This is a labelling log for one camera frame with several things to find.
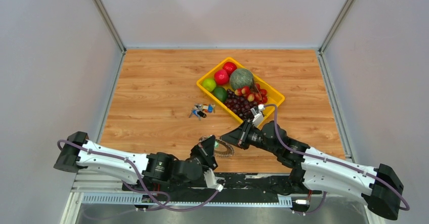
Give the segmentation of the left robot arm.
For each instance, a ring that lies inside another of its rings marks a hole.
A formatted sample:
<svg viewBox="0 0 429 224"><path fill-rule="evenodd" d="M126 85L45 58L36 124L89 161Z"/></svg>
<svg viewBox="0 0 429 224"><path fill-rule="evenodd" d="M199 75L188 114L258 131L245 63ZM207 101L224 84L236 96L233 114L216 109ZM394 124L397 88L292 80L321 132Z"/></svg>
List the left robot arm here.
<svg viewBox="0 0 429 224"><path fill-rule="evenodd" d="M216 139L210 136L195 145L189 158L180 160L163 152L138 154L103 147L89 139L86 132L77 131L57 142L60 154L54 164L57 170L77 173L88 169L115 177L141 190L160 185L190 183L203 178L208 188L219 186L214 170Z"/></svg>

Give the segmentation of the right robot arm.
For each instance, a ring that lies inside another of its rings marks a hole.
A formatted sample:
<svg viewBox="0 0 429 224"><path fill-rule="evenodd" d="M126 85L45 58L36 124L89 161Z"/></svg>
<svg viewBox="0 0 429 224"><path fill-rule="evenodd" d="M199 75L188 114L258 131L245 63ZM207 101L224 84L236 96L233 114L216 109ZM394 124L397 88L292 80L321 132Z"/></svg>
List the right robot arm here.
<svg viewBox="0 0 429 224"><path fill-rule="evenodd" d="M272 153L291 169L289 185L295 192L308 189L341 195L367 205L380 217L398 219L404 186L388 165L365 166L330 156L290 138L275 121L262 129L245 121L220 139L243 150L254 146Z"/></svg>

